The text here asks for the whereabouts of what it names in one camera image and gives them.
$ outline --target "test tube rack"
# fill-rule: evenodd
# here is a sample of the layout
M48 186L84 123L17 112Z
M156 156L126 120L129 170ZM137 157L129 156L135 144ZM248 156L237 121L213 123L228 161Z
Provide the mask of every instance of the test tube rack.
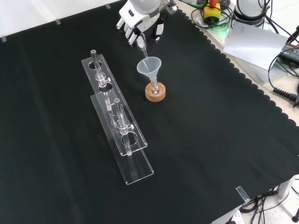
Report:
M148 146L103 55L91 51L82 60L93 87L91 96L115 160L127 185L154 174L144 148Z

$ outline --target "power adapter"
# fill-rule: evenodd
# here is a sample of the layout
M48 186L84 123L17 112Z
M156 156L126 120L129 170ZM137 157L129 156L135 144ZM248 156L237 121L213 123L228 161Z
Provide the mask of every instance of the power adapter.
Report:
M278 57L285 61L292 62L296 65L299 65L299 49L292 49L295 47L296 47L295 45L292 45L290 43L285 43Z

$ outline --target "black cloth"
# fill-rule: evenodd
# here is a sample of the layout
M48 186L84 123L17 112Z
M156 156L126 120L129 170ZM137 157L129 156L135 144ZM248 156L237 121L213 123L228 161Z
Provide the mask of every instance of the black cloth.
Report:
M178 11L150 47L166 98L144 96L124 2L0 43L0 223L208 224L299 173L299 130ZM126 186L81 64L103 54L155 174Z

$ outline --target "white paper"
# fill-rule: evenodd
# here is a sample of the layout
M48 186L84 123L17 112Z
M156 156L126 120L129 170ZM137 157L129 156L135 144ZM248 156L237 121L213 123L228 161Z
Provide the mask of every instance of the white paper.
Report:
M281 52L287 37L235 22L225 41L225 53L268 70L272 60Z

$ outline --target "robotic arm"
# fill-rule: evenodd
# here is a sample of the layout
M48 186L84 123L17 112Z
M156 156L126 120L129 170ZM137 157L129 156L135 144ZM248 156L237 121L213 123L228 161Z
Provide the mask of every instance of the robotic arm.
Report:
M130 45L141 33L158 41L164 29L163 19L160 18L160 12L164 9L174 14L178 8L173 0L128 0L120 10L121 19L116 28L124 30Z

